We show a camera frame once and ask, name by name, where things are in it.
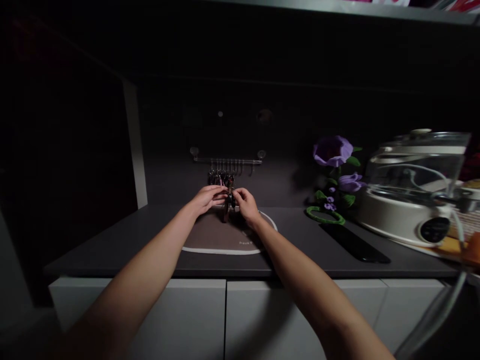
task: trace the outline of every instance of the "smartphone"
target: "smartphone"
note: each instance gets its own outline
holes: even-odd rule
[[[321,224],[320,227],[350,255],[365,263],[390,264],[391,260],[343,225]]]

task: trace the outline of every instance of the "white cord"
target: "white cord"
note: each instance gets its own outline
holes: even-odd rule
[[[456,228],[458,229],[462,270],[447,299],[444,300],[444,297],[437,297],[431,304],[430,308],[425,312],[417,326],[400,345],[398,350],[395,352],[395,358],[397,360],[410,359],[412,355],[415,354],[438,331],[438,329],[440,329],[442,324],[449,317],[450,312],[457,302],[465,280],[467,279],[469,269],[465,266],[462,258],[465,248],[464,229],[457,213],[453,211],[452,214],[453,218],[455,219]]]
[[[429,172],[434,173],[435,175],[438,175],[439,177],[441,177],[441,178],[443,179],[443,181],[445,182],[445,188],[446,188],[447,190],[449,190],[449,186],[450,186],[449,180],[445,177],[445,175],[443,175],[441,172],[439,172],[439,171],[437,171],[437,170],[433,170],[433,169],[430,169],[430,168],[425,167],[425,166],[414,165],[414,164],[392,164],[392,165],[384,165],[384,166],[379,166],[378,169],[391,168],[391,167],[408,167],[408,168],[417,168],[417,169],[422,169],[422,170],[429,171]]]

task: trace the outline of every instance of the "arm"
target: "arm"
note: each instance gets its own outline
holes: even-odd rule
[[[167,286],[197,217],[225,202],[225,186],[206,186],[113,278],[65,334],[54,357],[118,359]]]
[[[343,291],[308,256],[259,214],[246,189],[233,192],[247,224],[258,234],[276,273],[310,323],[329,359],[394,359]]]

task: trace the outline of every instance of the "cabinet door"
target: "cabinet door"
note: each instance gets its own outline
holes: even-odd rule
[[[444,286],[435,279],[382,281],[388,289],[374,330],[394,354]]]
[[[337,280],[372,326],[387,286],[377,279]],[[326,359],[320,342],[286,291],[263,281],[227,283],[225,360]]]
[[[49,286],[63,331],[82,316],[109,282],[66,277]],[[128,358],[223,359],[225,289],[225,280],[170,280],[140,327]]]

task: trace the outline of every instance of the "brown placemat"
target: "brown placemat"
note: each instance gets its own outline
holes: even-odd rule
[[[272,220],[260,212],[274,229]],[[229,221],[222,222],[223,207],[215,206],[198,217],[183,246],[184,251],[204,254],[250,255],[264,247],[258,235],[248,227],[240,211],[230,211]]]

